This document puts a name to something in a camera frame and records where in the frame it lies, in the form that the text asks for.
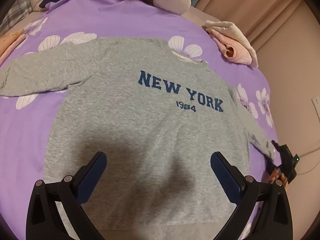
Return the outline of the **right hand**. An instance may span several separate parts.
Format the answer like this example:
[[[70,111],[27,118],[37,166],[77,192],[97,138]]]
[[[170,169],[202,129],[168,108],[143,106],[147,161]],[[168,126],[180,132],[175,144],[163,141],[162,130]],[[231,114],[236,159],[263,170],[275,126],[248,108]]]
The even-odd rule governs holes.
[[[287,184],[287,177],[285,176],[285,174],[280,174],[280,169],[279,168],[275,168],[273,170],[273,172],[269,175],[267,182],[268,183],[274,183],[276,180],[280,180],[282,182],[282,184],[284,185],[285,188],[287,188],[288,184]]]

